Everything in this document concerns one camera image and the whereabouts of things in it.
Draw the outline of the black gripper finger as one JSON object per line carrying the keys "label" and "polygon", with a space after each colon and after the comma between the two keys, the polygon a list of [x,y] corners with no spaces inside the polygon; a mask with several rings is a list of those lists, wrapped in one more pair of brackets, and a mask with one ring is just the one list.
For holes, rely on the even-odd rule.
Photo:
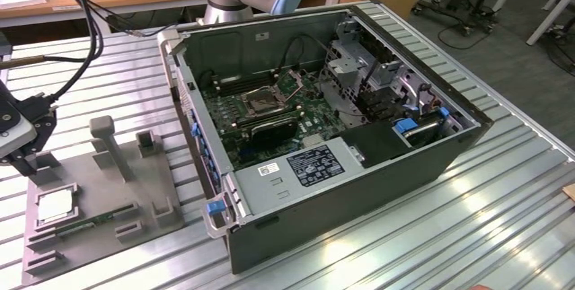
{"label": "black gripper finger", "polygon": [[48,113],[40,120],[33,123],[36,137],[18,147],[9,155],[10,166],[22,176],[30,176],[37,173],[37,165],[32,164],[32,158],[42,151],[52,132],[56,128],[56,111]]}

